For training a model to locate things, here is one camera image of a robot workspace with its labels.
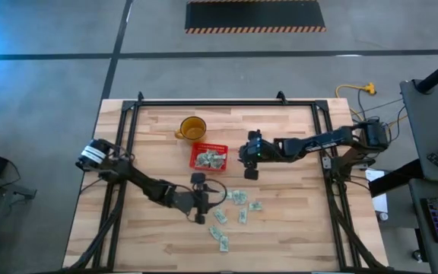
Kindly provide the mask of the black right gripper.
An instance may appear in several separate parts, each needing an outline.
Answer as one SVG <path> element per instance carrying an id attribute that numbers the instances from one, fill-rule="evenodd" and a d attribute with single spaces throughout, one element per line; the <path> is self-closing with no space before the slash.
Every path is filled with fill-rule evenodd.
<path id="1" fill-rule="evenodd" d="M 272 143 L 265 141 L 259 129 L 249 131 L 248 142 L 241 145 L 238 151 L 238 161 L 244 167 L 256 168 L 259 162 L 274 162 L 276 159 L 275 147 Z"/>

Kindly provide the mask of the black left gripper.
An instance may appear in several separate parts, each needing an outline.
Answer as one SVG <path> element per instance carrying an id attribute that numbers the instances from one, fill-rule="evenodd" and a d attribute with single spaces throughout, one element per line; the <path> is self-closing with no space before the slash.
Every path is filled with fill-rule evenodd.
<path id="1" fill-rule="evenodd" d="M 193 208 L 196 208 L 196 213 L 193 222 L 199 225 L 205 224 L 205 215 L 208 213 L 209 209 L 214 208 L 217 203 L 212 202 L 211 198 L 208 196 L 209 193 L 220 193 L 220 190 L 212 189 L 209 185 L 193 185 L 192 188 L 187 189 L 187 196 L 189 197 L 190 203 L 186 206 L 186 210 L 183 212 L 189 221 L 192 221 L 189 216 Z"/>

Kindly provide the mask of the red plastic basket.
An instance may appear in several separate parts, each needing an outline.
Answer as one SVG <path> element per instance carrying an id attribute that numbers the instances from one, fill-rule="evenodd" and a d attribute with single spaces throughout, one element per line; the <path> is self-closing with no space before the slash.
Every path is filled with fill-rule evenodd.
<path id="1" fill-rule="evenodd" d="M 228 147 L 226 145 L 216 145 L 216 144 L 208 144 L 208 143 L 195 143 L 192 145 L 191 156 L 189 160 L 189 167 L 194 170 L 207 170 L 207 171 L 225 171 L 227 168 L 227 158 L 224 160 L 224 166 L 220 169 L 212 169 L 210 167 L 196 167 L 195 159 L 199 153 L 210 151 L 217 151 L 220 154 L 226 154 L 228 156 Z"/>

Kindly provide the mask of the amber yellow mug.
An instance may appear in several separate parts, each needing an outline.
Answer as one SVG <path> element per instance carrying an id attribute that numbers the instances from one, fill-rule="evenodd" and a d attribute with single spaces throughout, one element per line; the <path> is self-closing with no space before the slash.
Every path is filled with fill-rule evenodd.
<path id="1" fill-rule="evenodd" d="M 206 122 L 198 116 L 189 116 L 185 118 L 179 128 L 174 132 L 177 139 L 186 140 L 187 142 L 200 142 L 207 131 Z"/>

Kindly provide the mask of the black hazard-striped floor mat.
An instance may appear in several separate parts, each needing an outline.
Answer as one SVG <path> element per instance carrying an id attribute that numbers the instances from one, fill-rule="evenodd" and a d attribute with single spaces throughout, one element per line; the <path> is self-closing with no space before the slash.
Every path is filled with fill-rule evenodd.
<path id="1" fill-rule="evenodd" d="M 323 33 L 317 0 L 189 0 L 187 34 Z"/>

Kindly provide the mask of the white paper sheet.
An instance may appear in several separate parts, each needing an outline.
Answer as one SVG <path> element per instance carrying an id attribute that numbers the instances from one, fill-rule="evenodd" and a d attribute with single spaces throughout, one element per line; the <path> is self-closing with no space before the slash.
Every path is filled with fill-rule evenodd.
<path id="1" fill-rule="evenodd" d="M 376 179 L 379 179 L 380 177 L 383 177 L 385 175 L 385 172 L 381 170 L 367 169 L 365 170 L 365 175 L 366 178 L 371 182 Z M 384 212 L 384 213 L 388 212 L 388 203 L 387 203 L 386 194 L 376 196 L 372 198 L 372 201 L 373 201 L 374 209 L 377 212 Z"/>

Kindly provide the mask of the black diagonal desk leg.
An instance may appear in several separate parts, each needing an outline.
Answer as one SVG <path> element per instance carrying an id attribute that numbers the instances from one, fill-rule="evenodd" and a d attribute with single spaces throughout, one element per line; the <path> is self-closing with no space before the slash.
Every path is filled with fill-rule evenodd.
<path id="1" fill-rule="evenodd" d="M 424 179 L 424 173 L 419 159 L 413 160 L 402 167 L 389 171 L 384 176 L 368 183 L 370 195 L 376 197 L 390 190 L 404 186 L 411 179 Z"/>

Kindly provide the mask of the grey desk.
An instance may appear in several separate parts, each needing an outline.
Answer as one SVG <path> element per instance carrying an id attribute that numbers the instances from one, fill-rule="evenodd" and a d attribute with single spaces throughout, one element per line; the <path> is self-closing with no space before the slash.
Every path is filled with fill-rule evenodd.
<path id="1" fill-rule="evenodd" d="M 430 94 L 419 93 L 413 81 L 400 88 L 424 176 L 438 181 L 438 167 L 427 160 L 429 153 L 438 154 L 438 85 Z"/>

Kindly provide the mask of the dark desk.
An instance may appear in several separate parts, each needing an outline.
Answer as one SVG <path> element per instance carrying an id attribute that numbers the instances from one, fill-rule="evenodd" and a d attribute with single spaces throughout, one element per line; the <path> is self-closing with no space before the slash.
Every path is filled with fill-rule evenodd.
<path id="1" fill-rule="evenodd" d="M 427 217 L 424 214 L 424 207 L 421 203 L 421 200 L 425 198 L 438 198 L 438 182 L 412 179 L 408 185 L 411 191 L 411 198 L 414 203 L 414 210 L 416 212 L 423 244 L 421 251 L 424 252 L 424 256 L 430 264 L 431 273 L 438 274 L 438 243 L 433 238 Z"/>

